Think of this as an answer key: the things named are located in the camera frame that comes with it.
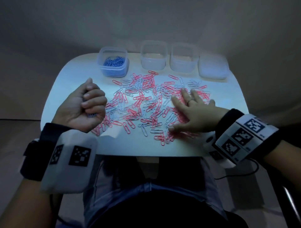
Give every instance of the plastic container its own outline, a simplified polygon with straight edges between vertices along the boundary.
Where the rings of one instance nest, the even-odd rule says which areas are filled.
[[[141,65],[147,70],[163,70],[167,59],[167,44],[145,40],[141,44]]]
[[[199,59],[198,47],[187,43],[174,43],[171,48],[170,68],[174,71],[190,73]]]
[[[104,62],[108,57],[115,59],[117,56],[125,58],[122,66],[104,66]],[[100,66],[104,76],[122,78],[126,75],[129,68],[128,52],[124,48],[103,47],[97,56],[97,64]]]
[[[198,67],[199,75],[209,79],[225,79],[231,72],[226,57],[214,53],[201,53]]]

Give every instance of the cable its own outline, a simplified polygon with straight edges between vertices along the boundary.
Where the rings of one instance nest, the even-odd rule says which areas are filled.
[[[255,160],[251,159],[251,158],[248,158],[247,160],[252,161],[252,162],[254,162],[256,164],[256,169],[253,172],[246,173],[246,174],[227,175],[227,176],[224,176],[224,177],[214,178],[214,179],[215,180],[220,180],[220,179],[223,179],[223,178],[226,178],[226,177],[245,177],[245,176],[249,176],[249,175],[252,175],[252,174],[256,173],[259,170],[258,163]]]
[[[50,199],[50,208],[51,208],[52,213],[54,214],[55,209],[54,209],[54,205],[53,205],[53,194],[51,194],[51,195],[49,196],[49,199]],[[66,225],[66,226],[75,227],[75,228],[82,228],[81,226],[77,226],[77,225],[74,225],[74,224],[71,224],[71,223],[66,222],[66,221],[65,221],[64,219],[62,219],[59,215],[57,215],[57,219],[58,219],[62,224]]]

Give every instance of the pile of paper clips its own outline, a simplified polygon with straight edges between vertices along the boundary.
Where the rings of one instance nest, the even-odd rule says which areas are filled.
[[[186,123],[188,119],[173,107],[166,105],[169,103],[171,96],[176,96],[182,103],[184,103],[181,95],[181,88],[184,88],[184,82],[181,77],[169,75],[170,78],[178,81],[164,82],[163,84],[155,83],[155,76],[157,72],[148,71],[148,75],[132,74],[132,80],[113,80],[112,82],[119,85],[120,89],[114,93],[114,98],[107,103],[106,117],[104,121],[92,130],[92,132],[99,136],[100,130],[105,131],[106,126],[112,127],[113,125],[123,126],[125,131],[130,134],[130,128],[135,129],[134,121],[140,120],[141,123],[137,124],[141,128],[144,136],[151,134],[158,134],[154,136],[155,140],[161,142],[164,146],[165,143],[173,142],[173,135],[169,134],[168,127],[179,122]],[[187,83],[188,87],[194,88],[198,95],[203,99],[204,103],[210,101],[210,93],[203,91],[207,86],[200,85],[201,82],[190,80]],[[135,102],[128,105],[128,99],[131,97]],[[159,117],[166,118],[165,123],[158,120]],[[156,127],[164,125],[164,130],[156,129]],[[196,134],[183,132],[186,136],[194,137]]]

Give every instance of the white wall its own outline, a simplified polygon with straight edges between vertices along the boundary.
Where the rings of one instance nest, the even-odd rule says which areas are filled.
[[[300,7],[299,0],[3,0],[0,42],[13,51],[7,60],[0,51],[0,75],[10,75],[0,102],[37,99],[36,107],[23,105],[15,115],[36,119],[58,69],[71,58],[109,45],[139,52],[143,40],[180,41],[225,54],[251,112],[278,125],[295,123],[301,117]],[[36,98],[32,81],[41,75],[51,80]],[[30,98],[20,100],[12,85]],[[0,118],[15,112],[6,107]]]

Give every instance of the left hand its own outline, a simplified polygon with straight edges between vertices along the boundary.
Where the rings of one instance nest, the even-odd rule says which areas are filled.
[[[91,78],[73,91],[57,109],[52,123],[61,124],[82,132],[89,132],[106,116],[105,93]],[[95,117],[87,114],[97,113]]]

